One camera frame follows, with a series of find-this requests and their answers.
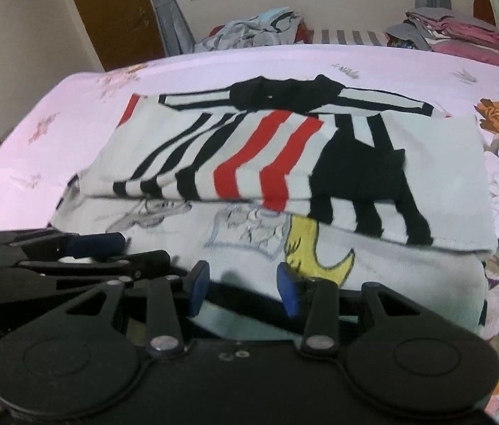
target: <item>bed sheet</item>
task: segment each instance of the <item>bed sheet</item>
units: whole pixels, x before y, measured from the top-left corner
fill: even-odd
[[[48,223],[67,180],[92,163],[133,93],[224,87],[263,73],[264,66],[276,78],[280,72],[299,79],[322,73],[347,86],[414,97],[451,115],[474,114],[484,139],[499,238],[499,68],[431,52],[331,45],[188,55],[65,79],[0,148],[0,230]],[[499,249],[488,261],[486,275],[490,289],[484,337],[499,353]],[[499,384],[488,411],[499,420]]]

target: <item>striped mattress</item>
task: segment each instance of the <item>striped mattress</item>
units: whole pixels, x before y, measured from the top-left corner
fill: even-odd
[[[314,45],[387,46],[385,34],[372,30],[309,30],[308,39]]]

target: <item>bed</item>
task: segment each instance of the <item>bed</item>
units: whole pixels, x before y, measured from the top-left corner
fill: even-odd
[[[67,182],[93,163],[118,124],[130,117],[130,100],[134,95],[222,88],[259,75],[304,80],[319,74],[349,87],[416,98],[431,104],[444,116],[474,116],[475,127],[483,140],[479,144],[486,149],[487,180],[499,238],[499,68],[437,53],[334,45],[212,52],[162,59],[108,73],[70,76],[36,105],[0,147],[0,230],[44,227],[50,222]],[[253,257],[252,251],[220,245],[220,226],[209,228],[214,232],[209,238],[213,247],[200,251],[210,254],[207,258],[211,258],[211,267],[213,261],[236,261],[244,254]],[[257,254],[260,264],[289,260],[285,256],[290,253],[283,251],[283,243],[277,246],[266,247]],[[349,265],[348,255],[342,257],[341,263],[346,260]],[[479,257],[467,254],[463,260],[474,264]],[[408,278],[385,275],[381,269],[369,269],[366,263],[356,255],[354,269],[345,275],[344,287],[357,289],[366,280],[377,280],[467,328],[477,324],[487,293],[483,268],[473,266],[471,271],[461,274],[421,272]],[[223,264],[222,269],[221,278],[236,284],[239,277],[229,274]],[[488,261],[486,273],[490,283],[496,286],[489,291],[484,331],[499,351],[499,250]],[[270,292],[265,288],[259,291]],[[209,308],[199,320],[202,326],[216,319],[213,311]],[[222,319],[220,324],[229,336],[244,337],[249,333],[261,337],[266,334],[264,338],[283,336],[279,331],[257,328],[250,322],[236,326],[233,321]],[[499,386],[488,411],[499,419]]]

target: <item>stack of folded clothes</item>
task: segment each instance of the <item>stack of folded clothes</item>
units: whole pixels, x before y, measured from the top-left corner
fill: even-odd
[[[494,25],[444,8],[417,8],[407,19],[389,27],[389,46],[473,59],[499,66],[499,29]]]

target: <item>pile of clothes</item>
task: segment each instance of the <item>pile of clothes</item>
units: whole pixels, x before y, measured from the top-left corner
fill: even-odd
[[[249,19],[228,22],[195,45],[195,52],[256,46],[292,45],[303,20],[288,7],[270,9]]]
[[[389,46],[435,51],[499,66],[499,29],[445,8],[417,8],[387,29]]]

